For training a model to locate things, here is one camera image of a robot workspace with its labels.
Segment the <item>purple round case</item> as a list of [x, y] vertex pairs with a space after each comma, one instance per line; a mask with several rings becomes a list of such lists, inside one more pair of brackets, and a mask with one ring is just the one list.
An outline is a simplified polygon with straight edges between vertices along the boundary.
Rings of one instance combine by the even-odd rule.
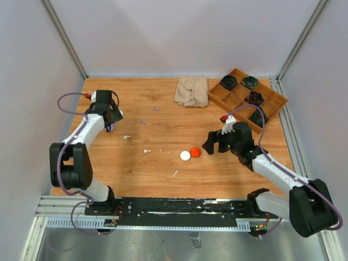
[[106, 130], [106, 132], [109, 133], [109, 132], [112, 132], [114, 130], [114, 128], [115, 128], [115, 125], [114, 124], [110, 124], [110, 125], [105, 127], [105, 130]]

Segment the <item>orange round case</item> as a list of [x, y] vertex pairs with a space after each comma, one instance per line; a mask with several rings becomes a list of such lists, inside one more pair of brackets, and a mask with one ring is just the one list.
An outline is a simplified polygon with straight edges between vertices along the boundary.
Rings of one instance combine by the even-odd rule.
[[198, 147], [193, 147], [190, 150], [190, 155], [194, 158], [197, 158], [201, 155], [201, 150]]

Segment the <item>white earbud charging case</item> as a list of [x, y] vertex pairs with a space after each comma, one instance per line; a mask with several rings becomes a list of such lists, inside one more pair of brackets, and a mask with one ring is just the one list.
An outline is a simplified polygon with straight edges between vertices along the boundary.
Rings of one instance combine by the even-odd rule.
[[191, 154], [189, 151], [182, 151], [180, 153], [179, 157], [182, 161], [188, 161], [191, 158]]

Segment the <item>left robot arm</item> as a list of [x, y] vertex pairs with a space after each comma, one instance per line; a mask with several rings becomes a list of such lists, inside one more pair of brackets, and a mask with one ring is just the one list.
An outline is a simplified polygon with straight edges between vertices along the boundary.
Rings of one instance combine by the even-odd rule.
[[94, 177], [89, 147], [100, 132], [114, 129], [123, 119], [123, 112], [115, 91], [96, 90], [82, 96], [90, 105], [80, 113], [80, 124], [68, 138], [49, 147], [51, 183], [67, 196], [85, 197], [85, 204], [92, 213], [110, 215], [116, 210], [114, 193], [111, 187]]

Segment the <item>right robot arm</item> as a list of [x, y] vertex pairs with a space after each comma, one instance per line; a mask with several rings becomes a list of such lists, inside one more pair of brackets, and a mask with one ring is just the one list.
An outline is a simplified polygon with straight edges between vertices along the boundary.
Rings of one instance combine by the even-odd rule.
[[246, 122], [226, 122], [223, 129], [209, 132], [202, 147], [212, 155], [215, 144], [218, 144], [218, 152], [231, 152], [242, 165], [267, 178], [285, 193], [282, 197], [264, 188], [249, 193], [246, 210], [250, 216], [257, 218], [265, 212], [274, 214], [288, 220], [305, 238], [340, 225], [327, 185], [320, 179], [302, 177], [276, 161], [254, 143]]

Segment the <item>dark rolled sock bottom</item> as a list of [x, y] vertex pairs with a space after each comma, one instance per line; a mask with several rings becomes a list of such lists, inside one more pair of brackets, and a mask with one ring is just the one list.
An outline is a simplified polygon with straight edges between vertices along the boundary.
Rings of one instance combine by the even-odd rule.
[[269, 118], [261, 107], [258, 107], [248, 119], [260, 128], [269, 121]]

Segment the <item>beige folded cloth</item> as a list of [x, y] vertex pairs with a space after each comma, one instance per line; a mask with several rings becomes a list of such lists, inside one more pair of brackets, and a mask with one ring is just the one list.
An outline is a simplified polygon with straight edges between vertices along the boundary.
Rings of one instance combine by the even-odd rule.
[[208, 79], [192, 76], [179, 77], [173, 100], [184, 107], [206, 107], [209, 102]]

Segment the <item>wooden compartment tray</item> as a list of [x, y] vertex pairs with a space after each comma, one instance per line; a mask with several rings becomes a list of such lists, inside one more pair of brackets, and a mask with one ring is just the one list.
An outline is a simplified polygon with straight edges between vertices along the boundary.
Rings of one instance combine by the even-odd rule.
[[[209, 99], [228, 113], [245, 106], [244, 109], [234, 113], [233, 116], [238, 121], [247, 122], [251, 129], [257, 134], [261, 133], [262, 128], [251, 121], [251, 116], [257, 112], [255, 107], [250, 106], [251, 90], [242, 85], [243, 79], [247, 77], [248, 74], [239, 69], [233, 69], [229, 75], [236, 79], [237, 85], [234, 88], [226, 89], [221, 83], [217, 83], [209, 90]], [[263, 112], [265, 112], [267, 123], [270, 123], [288, 102], [287, 98], [262, 82], [259, 82], [253, 91], [260, 93], [262, 96], [262, 102], [259, 106]]]

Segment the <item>dark rolled sock top-left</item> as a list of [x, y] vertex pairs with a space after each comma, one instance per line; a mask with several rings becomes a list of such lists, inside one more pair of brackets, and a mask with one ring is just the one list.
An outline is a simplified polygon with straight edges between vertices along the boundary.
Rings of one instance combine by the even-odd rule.
[[238, 85], [238, 81], [234, 76], [226, 75], [220, 80], [219, 84], [226, 90], [232, 91]]

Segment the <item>dark rolled sock middle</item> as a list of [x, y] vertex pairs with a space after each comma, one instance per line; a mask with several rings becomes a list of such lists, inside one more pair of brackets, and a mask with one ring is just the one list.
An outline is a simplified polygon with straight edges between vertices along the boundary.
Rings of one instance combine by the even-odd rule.
[[244, 101], [251, 105], [260, 106], [264, 102], [264, 98], [260, 92], [251, 91]]

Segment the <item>dark rolled sock top-right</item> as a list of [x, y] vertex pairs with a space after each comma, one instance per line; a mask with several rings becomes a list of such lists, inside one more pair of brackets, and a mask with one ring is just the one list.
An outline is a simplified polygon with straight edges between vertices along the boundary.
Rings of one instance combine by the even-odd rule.
[[255, 77], [247, 76], [241, 80], [241, 85], [253, 91], [259, 85], [259, 80]]

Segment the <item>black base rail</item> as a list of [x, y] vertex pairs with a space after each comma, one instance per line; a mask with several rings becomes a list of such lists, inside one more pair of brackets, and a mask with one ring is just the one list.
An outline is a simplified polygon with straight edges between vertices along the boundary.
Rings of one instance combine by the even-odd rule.
[[106, 216], [119, 227], [141, 228], [233, 228], [237, 219], [266, 219], [252, 213], [246, 200], [225, 198], [119, 197], [96, 202], [85, 215]]

